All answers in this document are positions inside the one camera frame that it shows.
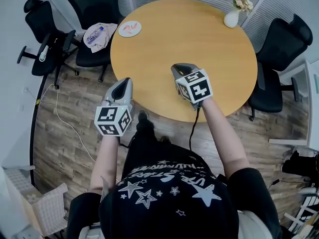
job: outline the black office chair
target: black office chair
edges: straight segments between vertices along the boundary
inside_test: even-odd
[[[23,10],[28,13],[25,16],[26,23],[31,28],[36,40],[42,45],[37,55],[26,52],[26,46],[24,46],[17,64],[20,63],[22,57],[35,59],[31,73],[36,76],[47,75],[56,69],[54,85],[56,89],[59,89],[57,79],[62,65],[71,69],[76,76],[79,75],[77,70],[65,63],[65,60],[77,49],[69,52],[71,43],[76,44],[77,42],[73,39],[75,30],[67,34],[56,28],[52,8],[48,1],[28,0]]]
[[[83,29],[88,29],[96,23],[119,24],[123,16],[120,14],[118,0],[68,0],[73,6]],[[76,56],[76,64],[82,67],[103,66],[99,82],[103,82],[103,75],[108,64],[111,63],[111,42],[95,53],[92,53],[83,39]]]
[[[298,15],[294,14],[291,23],[280,18],[273,20],[265,43],[256,54],[258,76],[255,89],[248,99],[252,109],[250,121],[255,118],[255,109],[268,113],[281,112],[283,109],[281,91],[294,91],[295,101],[300,99],[296,80],[291,78],[291,85],[281,86],[276,71],[284,71],[312,42],[311,29]]]

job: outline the plastic water bottle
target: plastic water bottle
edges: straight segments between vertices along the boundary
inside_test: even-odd
[[[91,44],[96,38],[98,38],[102,31],[103,31],[103,27],[100,26],[92,34],[90,34],[90,36],[86,39],[88,44]]]

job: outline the white vase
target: white vase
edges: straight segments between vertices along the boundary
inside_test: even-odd
[[[233,28],[238,23],[240,9],[234,8],[231,12],[227,13],[224,17],[224,24],[230,28]]]

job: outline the black cable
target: black cable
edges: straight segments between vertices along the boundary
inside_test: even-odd
[[[199,116],[199,110],[200,110],[200,107],[197,108],[196,119],[195,119],[193,128],[192,128],[192,130],[191,130],[190,137],[189,137],[189,150],[190,150],[190,151],[192,151],[192,150],[191,150],[191,137],[192,137],[193,134],[194,134],[195,126],[196,126],[196,123],[197,123],[197,120],[198,120],[198,116]]]
[[[120,143],[120,146],[123,146],[123,147],[125,147],[126,149],[129,148],[128,146],[126,146],[126,145],[124,145],[124,144],[122,144],[122,143]]]
[[[120,145],[120,146],[123,146],[123,147],[125,147],[125,148],[127,148],[127,149],[129,148],[129,147],[126,146],[125,144],[122,144],[122,143],[121,143],[121,139],[120,139],[119,136],[117,136],[116,138],[118,139],[118,142],[119,142],[119,145]]]
[[[270,189],[271,186],[276,185],[278,182],[286,182],[286,183],[307,183],[307,181],[283,181],[277,179],[276,181],[273,181],[273,183],[268,187],[268,190]]]

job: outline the black t-shirt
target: black t-shirt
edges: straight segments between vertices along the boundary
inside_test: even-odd
[[[189,150],[165,144],[155,152],[161,154],[139,160],[101,203],[94,193],[75,198],[68,239],[98,221],[106,239],[238,238],[237,210],[253,212],[280,238],[275,205],[256,169],[235,172],[225,185]]]

